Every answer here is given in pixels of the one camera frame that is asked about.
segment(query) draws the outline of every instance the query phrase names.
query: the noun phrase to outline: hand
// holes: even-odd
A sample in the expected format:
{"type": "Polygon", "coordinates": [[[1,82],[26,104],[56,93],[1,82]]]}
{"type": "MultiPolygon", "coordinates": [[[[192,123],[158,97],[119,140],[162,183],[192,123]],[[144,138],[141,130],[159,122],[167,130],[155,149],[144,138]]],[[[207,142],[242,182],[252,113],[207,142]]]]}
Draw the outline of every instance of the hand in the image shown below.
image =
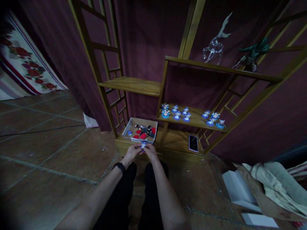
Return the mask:
{"type": "Polygon", "coordinates": [[[129,165],[132,163],[133,159],[137,155],[143,154],[142,152],[143,149],[140,147],[141,144],[134,144],[128,148],[125,157],[121,160],[121,163],[125,166],[126,169],[129,167],[129,165]]]}
{"type": "Polygon", "coordinates": [[[158,159],[156,148],[152,144],[147,143],[146,147],[144,148],[144,151],[147,154],[150,161],[158,159]]]}

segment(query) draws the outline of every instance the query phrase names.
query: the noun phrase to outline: black pants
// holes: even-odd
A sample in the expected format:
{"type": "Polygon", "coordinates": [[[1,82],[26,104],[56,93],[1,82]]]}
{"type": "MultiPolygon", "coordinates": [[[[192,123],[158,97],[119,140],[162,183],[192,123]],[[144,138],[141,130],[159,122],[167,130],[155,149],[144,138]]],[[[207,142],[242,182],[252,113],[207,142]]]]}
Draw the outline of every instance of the black pants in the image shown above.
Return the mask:
{"type": "MultiPolygon", "coordinates": [[[[161,162],[161,164],[168,178],[169,170],[167,165],[164,162],[161,162]]],[[[132,163],[128,167],[125,175],[118,182],[93,229],[128,229],[128,206],[132,198],[133,181],[136,173],[137,165],[132,163]]],[[[163,229],[157,185],[151,163],[147,164],[145,168],[145,196],[145,201],[142,206],[142,216],[138,229],[163,229]]]]}

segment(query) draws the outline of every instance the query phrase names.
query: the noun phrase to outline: black wristband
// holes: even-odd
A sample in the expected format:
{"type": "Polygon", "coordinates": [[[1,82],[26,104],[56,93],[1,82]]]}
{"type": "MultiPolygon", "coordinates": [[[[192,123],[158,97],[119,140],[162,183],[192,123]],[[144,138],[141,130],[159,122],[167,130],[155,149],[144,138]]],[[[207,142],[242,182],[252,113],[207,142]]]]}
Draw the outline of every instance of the black wristband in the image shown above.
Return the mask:
{"type": "Polygon", "coordinates": [[[124,166],[122,163],[120,163],[120,162],[116,163],[116,164],[113,166],[113,168],[115,168],[116,166],[122,171],[122,175],[124,175],[125,172],[126,172],[125,166],[124,166]]]}

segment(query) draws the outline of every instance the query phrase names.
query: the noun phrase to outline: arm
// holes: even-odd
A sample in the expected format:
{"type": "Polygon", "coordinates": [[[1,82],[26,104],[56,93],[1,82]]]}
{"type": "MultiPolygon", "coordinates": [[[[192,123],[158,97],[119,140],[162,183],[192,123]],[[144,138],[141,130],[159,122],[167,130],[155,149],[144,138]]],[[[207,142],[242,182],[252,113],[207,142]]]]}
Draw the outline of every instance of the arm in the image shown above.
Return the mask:
{"type": "Polygon", "coordinates": [[[157,183],[158,198],[162,216],[163,227],[165,230],[189,229],[185,212],[180,205],[176,193],[167,179],[163,167],[158,159],[156,149],[152,144],[147,144],[144,148],[148,155],[154,171],[157,183]]]}
{"type": "MultiPolygon", "coordinates": [[[[126,169],[136,155],[142,154],[143,149],[140,146],[130,146],[126,156],[121,160],[126,169]]],[[[115,167],[55,229],[92,229],[121,178],[122,171],[115,167]]]]}

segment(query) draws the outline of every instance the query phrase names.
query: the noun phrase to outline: glass deer figurine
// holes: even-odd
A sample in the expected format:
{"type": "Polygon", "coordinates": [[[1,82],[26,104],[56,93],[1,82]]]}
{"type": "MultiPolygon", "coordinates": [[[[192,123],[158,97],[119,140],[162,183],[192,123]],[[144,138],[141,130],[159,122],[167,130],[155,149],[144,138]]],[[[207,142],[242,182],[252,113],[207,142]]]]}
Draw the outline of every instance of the glass deer figurine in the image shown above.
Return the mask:
{"type": "Polygon", "coordinates": [[[218,42],[217,39],[218,38],[227,38],[231,34],[231,33],[230,34],[224,33],[224,29],[225,29],[226,24],[228,23],[228,19],[229,19],[230,15],[225,19],[223,26],[222,26],[220,32],[218,33],[218,35],[211,40],[208,47],[206,47],[202,50],[203,54],[204,54],[204,60],[207,58],[206,53],[210,52],[210,54],[209,54],[207,60],[205,61],[205,63],[207,63],[210,59],[212,59],[215,54],[220,55],[218,65],[221,63],[224,45],[221,42],[218,42]]]}

